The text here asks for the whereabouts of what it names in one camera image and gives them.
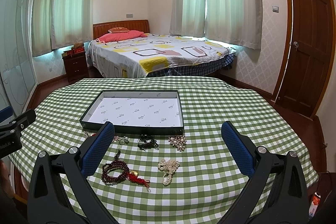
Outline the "pink pillow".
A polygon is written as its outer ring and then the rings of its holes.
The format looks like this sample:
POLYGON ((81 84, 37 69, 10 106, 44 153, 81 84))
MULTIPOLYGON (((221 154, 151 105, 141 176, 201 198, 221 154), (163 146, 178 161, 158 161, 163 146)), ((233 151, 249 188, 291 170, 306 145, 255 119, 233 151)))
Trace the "pink pillow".
POLYGON ((137 30, 131 30, 129 32, 123 32, 123 33, 108 33, 103 36, 100 36, 96 39, 99 43, 109 43, 109 42, 120 42, 123 40, 128 39, 135 39, 135 38, 147 38, 147 35, 144 32, 137 31, 137 30))

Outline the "wall light switch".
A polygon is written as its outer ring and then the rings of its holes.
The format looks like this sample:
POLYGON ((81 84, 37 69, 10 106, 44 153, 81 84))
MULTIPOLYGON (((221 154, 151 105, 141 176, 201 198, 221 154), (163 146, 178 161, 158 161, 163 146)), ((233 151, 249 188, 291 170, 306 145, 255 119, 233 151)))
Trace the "wall light switch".
POLYGON ((272 11, 273 12, 276 12, 276 13, 279 13, 279 7, 278 6, 272 6, 272 11))

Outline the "red boxes on nightstand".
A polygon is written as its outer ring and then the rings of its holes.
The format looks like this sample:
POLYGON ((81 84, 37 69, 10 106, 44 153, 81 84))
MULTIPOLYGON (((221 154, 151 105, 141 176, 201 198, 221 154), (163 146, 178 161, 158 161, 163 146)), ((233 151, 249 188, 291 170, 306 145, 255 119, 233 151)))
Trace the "red boxes on nightstand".
POLYGON ((62 57, 72 56, 82 52, 85 52, 84 43, 75 43, 70 50, 62 53, 62 57))

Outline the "left white curtain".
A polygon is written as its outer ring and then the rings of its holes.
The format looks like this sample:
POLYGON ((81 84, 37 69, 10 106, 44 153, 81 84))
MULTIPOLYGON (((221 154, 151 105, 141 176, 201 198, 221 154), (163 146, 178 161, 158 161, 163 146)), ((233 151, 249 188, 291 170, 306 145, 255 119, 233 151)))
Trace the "left white curtain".
POLYGON ((92 40, 92 1, 33 0, 33 56, 92 40))

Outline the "dark wooden nightstand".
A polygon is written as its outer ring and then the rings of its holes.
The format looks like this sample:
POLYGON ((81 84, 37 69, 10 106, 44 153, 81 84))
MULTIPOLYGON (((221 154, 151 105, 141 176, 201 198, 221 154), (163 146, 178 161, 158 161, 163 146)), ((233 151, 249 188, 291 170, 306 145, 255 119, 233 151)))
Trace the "dark wooden nightstand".
POLYGON ((89 77, 85 52, 62 57, 67 80, 70 84, 89 77))

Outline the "wooden headboard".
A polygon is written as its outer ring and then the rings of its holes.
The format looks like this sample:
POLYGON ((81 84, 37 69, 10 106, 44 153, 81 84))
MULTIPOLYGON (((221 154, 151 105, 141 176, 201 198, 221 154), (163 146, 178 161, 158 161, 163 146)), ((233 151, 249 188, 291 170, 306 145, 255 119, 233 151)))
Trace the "wooden headboard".
POLYGON ((97 23, 93 25, 93 38, 97 39, 108 33, 108 30, 115 27, 123 27, 128 30, 137 30, 144 33, 150 32, 150 26, 147 19, 142 20, 120 20, 115 22, 97 23))

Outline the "bed with patterned sheet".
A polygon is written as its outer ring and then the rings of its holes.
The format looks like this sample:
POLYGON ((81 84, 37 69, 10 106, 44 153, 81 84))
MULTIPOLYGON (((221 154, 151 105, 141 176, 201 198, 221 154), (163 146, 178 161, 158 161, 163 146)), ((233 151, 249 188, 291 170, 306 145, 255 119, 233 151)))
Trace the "bed with patterned sheet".
POLYGON ((92 40, 88 55, 105 78, 208 76, 230 68, 236 51, 205 38, 144 34, 121 41, 92 40))

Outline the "frosted glass wardrobe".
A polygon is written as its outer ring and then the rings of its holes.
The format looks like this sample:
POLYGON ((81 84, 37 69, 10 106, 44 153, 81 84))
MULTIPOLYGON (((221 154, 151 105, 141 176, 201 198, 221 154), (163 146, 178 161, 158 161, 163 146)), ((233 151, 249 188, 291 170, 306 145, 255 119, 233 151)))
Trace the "frosted glass wardrobe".
POLYGON ((15 115, 37 84, 28 41, 29 0, 1 0, 1 80, 15 115))

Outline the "red tassel gold charm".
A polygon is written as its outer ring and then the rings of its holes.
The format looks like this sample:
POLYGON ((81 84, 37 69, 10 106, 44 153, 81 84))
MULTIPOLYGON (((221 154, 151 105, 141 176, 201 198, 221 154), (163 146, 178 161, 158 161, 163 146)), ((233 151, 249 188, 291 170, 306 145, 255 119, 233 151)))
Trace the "red tassel gold charm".
POLYGON ((138 184, 138 185, 141 185, 141 186, 144 186, 146 188, 150 188, 150 181, 149 180, 145 180, 143 178, 140 178, 138 176, 138 173, 135 172, 135 171, 131 171, 128 173, 127 175, 127 179, 132 182, 132 183, 135 183, 135 184, 138 184))

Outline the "green jewelry tray box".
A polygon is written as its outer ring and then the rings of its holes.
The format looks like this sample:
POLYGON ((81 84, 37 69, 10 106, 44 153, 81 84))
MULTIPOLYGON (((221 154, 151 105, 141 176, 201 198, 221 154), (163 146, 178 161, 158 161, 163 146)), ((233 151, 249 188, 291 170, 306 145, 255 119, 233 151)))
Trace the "green jewelry tray box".
POLYGON ((83 129, 98 131, 105 122, 118 134, 183 135, 177 90, 102 90, 80 118, 83 129))

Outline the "brown wooden door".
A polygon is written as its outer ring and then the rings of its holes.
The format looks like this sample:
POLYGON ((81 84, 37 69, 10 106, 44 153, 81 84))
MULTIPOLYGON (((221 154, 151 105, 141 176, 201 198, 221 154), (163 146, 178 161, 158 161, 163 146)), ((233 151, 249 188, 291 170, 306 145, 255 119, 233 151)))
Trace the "brown wooden door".
POLYGON ((276 104, 313 118, 326 92, 334 55, 334 0, 288 0, 276 104))

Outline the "orange embroidered pillow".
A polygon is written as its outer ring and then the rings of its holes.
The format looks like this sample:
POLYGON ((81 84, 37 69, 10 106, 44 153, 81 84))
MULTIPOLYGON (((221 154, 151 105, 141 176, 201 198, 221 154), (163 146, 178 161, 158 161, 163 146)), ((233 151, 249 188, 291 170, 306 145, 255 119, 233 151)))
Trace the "orange embroidered pillow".
POLYGON ((111 34, 127 33, 130 30, 125 27, 113 27, 108 30, 111 34))

